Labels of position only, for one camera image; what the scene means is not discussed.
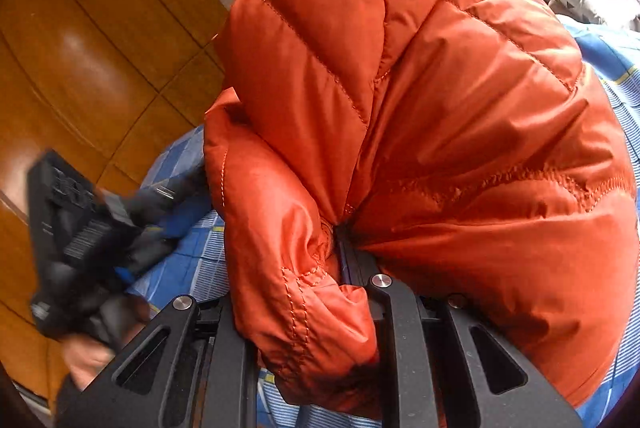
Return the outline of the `person's left hand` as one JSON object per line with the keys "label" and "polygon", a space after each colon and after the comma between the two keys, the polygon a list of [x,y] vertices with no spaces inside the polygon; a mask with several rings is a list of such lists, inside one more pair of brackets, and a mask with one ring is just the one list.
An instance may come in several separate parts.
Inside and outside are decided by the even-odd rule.
{"label": "person's left hand", "polygon": [[114,358],[114,352],[95,339],[81,334],[61,341],[63,360],[75,386],[84,391]]}

